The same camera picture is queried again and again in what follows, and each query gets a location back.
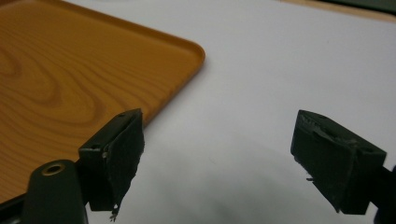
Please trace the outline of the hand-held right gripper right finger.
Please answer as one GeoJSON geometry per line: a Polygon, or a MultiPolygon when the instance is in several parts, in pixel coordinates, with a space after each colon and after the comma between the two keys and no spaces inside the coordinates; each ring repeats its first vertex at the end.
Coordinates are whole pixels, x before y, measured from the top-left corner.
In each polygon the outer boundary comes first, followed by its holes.
{"type": "Polygon", "coordinates": [[[323,115],[300,110],[290,153],[334,209],[366,213],[375,173],[387,153],[323,115]]]}

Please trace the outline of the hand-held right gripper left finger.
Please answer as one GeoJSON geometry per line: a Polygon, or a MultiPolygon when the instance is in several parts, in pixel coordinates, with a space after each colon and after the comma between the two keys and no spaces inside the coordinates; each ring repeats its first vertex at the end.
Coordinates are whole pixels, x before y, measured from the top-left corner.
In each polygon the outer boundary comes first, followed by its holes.
{"type": "Polygon", "coordinates": [[[114,221],[144,152],[143,113],[116,115],[78,149],[83,202],[92,211],[109,211],[114,221]]]}

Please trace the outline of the wood-grain orange tray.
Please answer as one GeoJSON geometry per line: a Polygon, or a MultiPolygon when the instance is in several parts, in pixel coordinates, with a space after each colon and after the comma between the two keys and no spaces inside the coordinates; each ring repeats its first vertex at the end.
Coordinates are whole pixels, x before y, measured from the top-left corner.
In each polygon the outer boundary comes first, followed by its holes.
{"type": "Polygon", "coordinates": [[[62,0],[0,0],[0,203],[119,113],[150,123],[204,60],[194,42],[62,0]]]}

